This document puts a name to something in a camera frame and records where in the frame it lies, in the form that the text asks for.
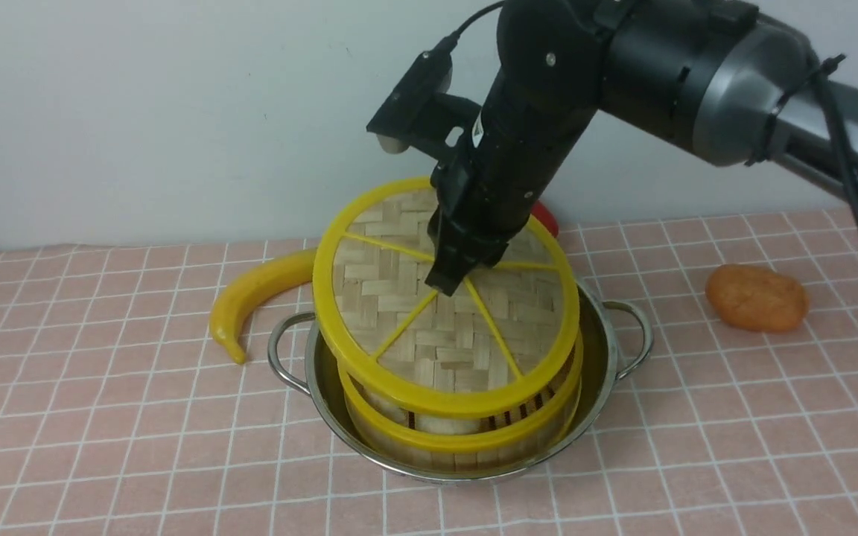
red object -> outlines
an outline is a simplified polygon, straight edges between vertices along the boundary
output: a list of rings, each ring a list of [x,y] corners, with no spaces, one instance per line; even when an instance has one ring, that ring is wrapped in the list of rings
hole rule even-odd
[[[535,202],[535,207],[532,209],[532,216],[535,217],[545,228],[551,233],[552,237],[558,237],[558,221],[551,214],[541,201]]]

toy banana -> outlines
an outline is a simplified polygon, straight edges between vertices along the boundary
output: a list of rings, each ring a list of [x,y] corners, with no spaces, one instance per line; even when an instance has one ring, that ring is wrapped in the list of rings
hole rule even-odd
[[[251,313],[273,296],[310,282],[316,254],[316,249],[308,249],[264,262],[236,278],[217,296],[211,309],[211,338],[227,350],[234,363],[247,360],[239,339]]]

metal pot rim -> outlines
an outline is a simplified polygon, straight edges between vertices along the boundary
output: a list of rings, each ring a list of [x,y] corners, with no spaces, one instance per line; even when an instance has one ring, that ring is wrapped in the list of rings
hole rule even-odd
[[[317,377],[317,367],[316,367],[316,359],[317,359],[317,343],[321,342],[320,336],[320,326],[319,323],[313,322],[310,333],[307,338],[307,346],[304,351],[304,369],[306,381],[300,380],[298,377],[293,376],[289,371],[287,371],[279,360],[279,353],[277,353],[276,346],[277,342],[279,342],[280,338],[282,338],[283,333],[293,327],[303,322],[310,322],[314,320],[316,316],[314,313],[305,312],[305,313],[296,313],[296,315],[290,316],[288,319],[282,320],[279,325],[273,329],[273,332],[270,336],[270,341],[268,344],[267,357],[268,362],[270,363],[271,369],[273,373],[279,377],[283,383],[286,383],[287,386],[293,387],[293,389],[306,394],[309,396],[314,403],[314,406],[317,408],[317,411],[320,414],[320,417],[323,418],[323,421],[327,424],[327,427],[330,427],[330,430],[337,434],[337,437],[340,438],[341,441],[345,442],[353,451],[360,454],[362,457],[367,458],[367,460],[374,462],[374,464],[381,466],[384,470],[389,472],[418,479],[419,481],[429,482],[430,484],[435,485],[455,485],[455,484],[467,484],[467,482],[491,482],[491,481],[500,481],[501,479],[508,479],[518,475],[521,475],[524,472],[527,472],[534,468],[537,465],[544,464],[548,460],[555,457],[561,453],[565,448],[570,447],[578,438],[581,438],[582,435],[594,424],[594,421],[597,420],[600,411],[603,410],[603,407],[607,404],[611,396],[611,391],[614,389],[615,384],[623,380],[625,377],[629,376],[641,363],[646,362],[647,357],[650,356],[651,347],[653,346],[653,335],[650,321],[647,319],[647,315],[641,311],[641,309],[636,306],[622,302],[622,301],[600,301],[589,291],[589,289],[585,288],[585,285],[579,282],[579,291],[583,298],[586,298],[587,301],[591,304],[592,309],[595,312],[596,320],[602,326],[603,333],[605,333],[605,339],[607,342],[607,367],[605,373],[605,380],[603,380],[600,389],[598,390],[597,396],[595,397],[595,401],[579,423],[576,423],[572,430],[565,435],[565,437],[552,445],[551,448],[546,449],[544,452],[541,452],[538,455],[529,457],[527,459],[521,460],[519,462],[515,462],[515,464],[505,465],[502,468],[495,468],[487,471],[473,471],[473,472],[464,472],[459,475],[453,475],[452,473],[432,471],[421,468],[413,468],[413,466],[409,466],[406,464],[401,464],[400,462],[395,462],[393,460],[388,459],[382,454],[375,452],[372,448],[368,447],[367,444],[355,438],[355,435],[351,434],[343,425],[334,417],[333,413],[329,410],[328,401],[324,400],[323,393],[320,391],[319,378]],[[607,318],[606,312],[607,310],[619,310],[629,315],[633,316],[639,325],[641,326],[641,336],[643,336],[643,342],[641,342],[641,352],[634,358],[633,362],[630,363],[624,369],[617,369],[617,360],[620,357],[620,349],[619,344],[617,344],[617,337],[615,335],[615,330],[613,325],[611,325],[610,320]]]

pot handle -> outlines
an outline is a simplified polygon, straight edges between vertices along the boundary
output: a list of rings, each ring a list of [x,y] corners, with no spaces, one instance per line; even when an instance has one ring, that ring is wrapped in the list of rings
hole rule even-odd
[[[310,387],[307,386],[306,381],[293,376],[293,374],[290,374],[290,372],[283,367],[283,363],[280,363],[280,352],[277,346],[279,346],[280,338],[283,337],[283,333],[285,331],[295,325],[299,325],[299,323],[312,322],[316,317],[317,314],[313,311],[287,316],[286,319],[280,320],[280,323],[276,325],[270,333],[270,341],[267,342],[267,362],[270,363],[270,369],[273,370],[273,373],[276,374],[283,383],[286,383],[287,386],[293,387],[293,389],[296,389],[308,397],[310,396]]]
[[[628,313],[638,321],[639,325],[641,325],[641,352],[638,353],[637,357],[634,357],[633,362],[630,362],[628,366],[617,371],[614,380],[621,381],[630,376],[630,374],[634,372],[634,369],[637,369],[641,364],[644,364],[647,357],[651,356],[651,348],[654,346],[654,329],[651,327],[651,322],[647,319],[647,315],[641,311],[640,308],[637,308],[637,306],[634,306],[631,303],[624,301],[605,301],[603,302],[603,305],[605,305],[605,309],[613,309]]]

table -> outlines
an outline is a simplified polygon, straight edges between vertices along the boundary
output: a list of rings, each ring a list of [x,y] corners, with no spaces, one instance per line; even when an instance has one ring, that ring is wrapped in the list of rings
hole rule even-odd
[[[1,253],[0,535],[858,535],[847,211],[569,226],[559,242],[589,289],[650,315],[653,355],[550,464],[444,489],[365,462],[272,375],[269,332],[312,309],[309,288],[253,315],[245,366],[208,340],[222,285],[313,240]],[[803,282],[804,326],[719,322],[704,285],[721,262]],[[296,374],[306,333],[284,339]]]

